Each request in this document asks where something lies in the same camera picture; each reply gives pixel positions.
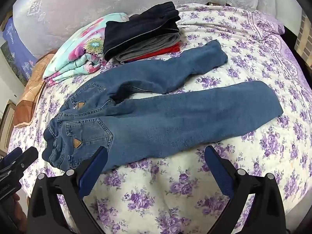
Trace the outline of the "person left hand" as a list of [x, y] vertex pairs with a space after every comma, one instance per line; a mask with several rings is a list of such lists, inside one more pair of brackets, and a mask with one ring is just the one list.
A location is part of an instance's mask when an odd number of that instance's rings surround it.
[[27, 216], [23, 212], [23, 209], [21, 205], [19, 204], [19, 200], [20, 200], [19, 195], [14, 193], [13, 200], [14, 200], [14, 215], [17, 219], [18, 229], [22, 233], [26, 233], [27, 232]]

